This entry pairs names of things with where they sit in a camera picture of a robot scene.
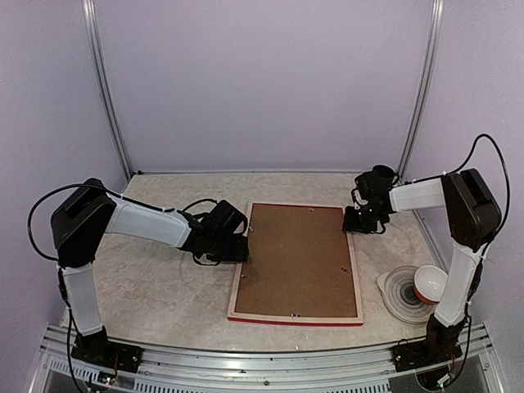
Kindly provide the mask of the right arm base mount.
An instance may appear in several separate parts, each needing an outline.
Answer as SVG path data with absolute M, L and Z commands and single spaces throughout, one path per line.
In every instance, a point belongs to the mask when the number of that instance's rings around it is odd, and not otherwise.
M 413 341 L 391 347 L 391 354 L 395 371 L 401 373 L 460 358 L 463 351 L 459 345 L 429 350 L 425 341 Z

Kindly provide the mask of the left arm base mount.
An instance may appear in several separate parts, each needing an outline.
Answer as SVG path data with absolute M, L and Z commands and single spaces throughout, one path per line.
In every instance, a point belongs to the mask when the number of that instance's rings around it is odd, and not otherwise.
M 71 356 L 73 359 L 111 368 L 117 372 L 137 373 L 142 359 L 143 348 L 109 341 L 100 348 L 89 350 L 75 344 Z

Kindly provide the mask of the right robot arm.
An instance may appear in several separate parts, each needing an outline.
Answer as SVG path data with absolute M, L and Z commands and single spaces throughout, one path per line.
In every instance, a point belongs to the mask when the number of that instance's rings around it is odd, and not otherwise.
M 491 244 L 508 220 L 511 185 L 508 167 L 495 139 L 481 133 L 475 142 L 488 140 L 504 173 L 505 203 L 495 196 L 477 169 L 465 164 L 450 172 L 415 179 L 404 185 L 390 167 L 376 165 L 355 179 L 352 205 L 344 210 L 342 229 L 346 233 L 383 234 L 393 214 L 430 208 L 445 208 L 453 243 L 452 259 L 443 296 L 429 317 L 425 339 L 419 347 L 400 346 L 399 357 L 408 355 L 434 364 L 441 357 L 458 355 L 458 339 L 471 322 L 470 300 L 480 284 L 483 263 Z

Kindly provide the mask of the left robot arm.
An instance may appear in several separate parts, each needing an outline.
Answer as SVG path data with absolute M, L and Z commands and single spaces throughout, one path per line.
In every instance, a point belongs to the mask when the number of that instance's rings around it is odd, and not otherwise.
M 34 239 L 33 217 L 47 199 L 64 191 L 71 194 L 50 218 L 56 250 L 50 256 Z M 93 263 L 105 235 L 158 242 L 190 254 L 200 266 L 247 262 L 248 218 L 228 201 L 209 202 L 212 210 L 193 215 L 188 208 L 161 208 L 136 201 L 90 178 L 59 187 L 33 204 L 26 224 L 29 242 L 38 255 L 57 265 L 61 297 L 76 331 L 74 358 L 106 364 L 119 355 L 102 322 L 93 276 Z

